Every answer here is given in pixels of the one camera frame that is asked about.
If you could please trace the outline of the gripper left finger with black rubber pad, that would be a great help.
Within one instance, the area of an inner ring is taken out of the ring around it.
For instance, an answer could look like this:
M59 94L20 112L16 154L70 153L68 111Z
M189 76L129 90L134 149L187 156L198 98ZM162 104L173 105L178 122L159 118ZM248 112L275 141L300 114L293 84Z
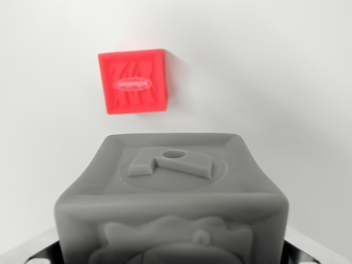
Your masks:
M53 227L3 253L1 263L62 263L56 228Z

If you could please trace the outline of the gripper right finger with black rubber pad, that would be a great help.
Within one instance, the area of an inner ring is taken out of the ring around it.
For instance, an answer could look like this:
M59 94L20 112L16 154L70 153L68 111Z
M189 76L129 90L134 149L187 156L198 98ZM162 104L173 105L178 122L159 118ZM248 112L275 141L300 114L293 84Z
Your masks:
M296 229L286 227L284 263L351 263L351 261Z

